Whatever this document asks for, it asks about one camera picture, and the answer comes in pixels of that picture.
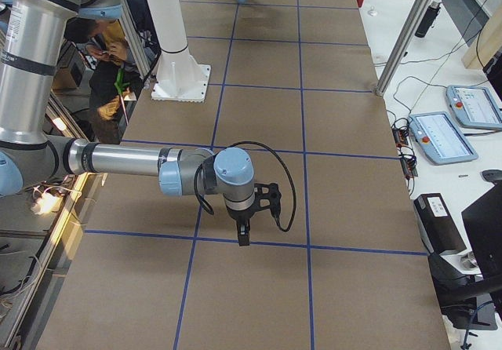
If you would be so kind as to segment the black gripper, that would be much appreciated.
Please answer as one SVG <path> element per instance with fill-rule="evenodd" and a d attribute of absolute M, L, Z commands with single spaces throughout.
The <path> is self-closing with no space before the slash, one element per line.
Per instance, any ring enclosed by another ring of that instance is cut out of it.
<path fill-rule="evenodd" d="M 230 217 L 235 220 L 237 239 L 240 246 L 249 246 L 250 220 L 253 210 L 229 210 Z"/>

